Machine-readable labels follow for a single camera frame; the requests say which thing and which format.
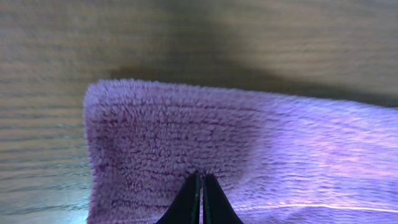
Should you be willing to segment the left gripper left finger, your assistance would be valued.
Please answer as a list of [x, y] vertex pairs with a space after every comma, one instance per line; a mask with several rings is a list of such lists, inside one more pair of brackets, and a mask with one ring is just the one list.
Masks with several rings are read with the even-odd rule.
[[156, 224], [199, 224], [201, 177], [191, 174]]

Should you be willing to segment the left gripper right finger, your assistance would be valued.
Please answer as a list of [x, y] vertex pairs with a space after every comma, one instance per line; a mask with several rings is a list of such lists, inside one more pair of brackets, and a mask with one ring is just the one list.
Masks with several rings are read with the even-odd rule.
[[213, 174], [207, 174], [204, 178], [203, 223], [243, 224]]

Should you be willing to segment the purple microfibre cloth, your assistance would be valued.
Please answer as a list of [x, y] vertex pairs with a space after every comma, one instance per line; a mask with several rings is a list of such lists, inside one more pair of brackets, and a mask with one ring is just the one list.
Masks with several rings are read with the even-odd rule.
[[397, 110], [139, 80], [88, 87], [88, 223], [155, 223], [194, 173], [244, 223], [397, 223]]

